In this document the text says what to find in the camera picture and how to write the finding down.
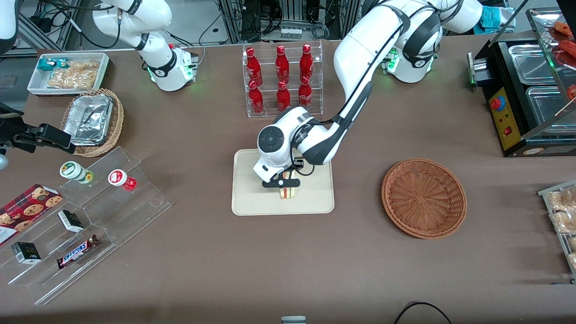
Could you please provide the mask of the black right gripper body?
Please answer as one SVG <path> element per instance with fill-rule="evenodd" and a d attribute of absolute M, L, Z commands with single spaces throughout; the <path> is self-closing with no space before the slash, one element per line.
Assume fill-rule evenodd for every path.
<path fill-rule="evenodd" d="M 15 135 L 21 133 L 21 119 L 8 118 L 0 120 L 0 145 L 4 147 Z"/>

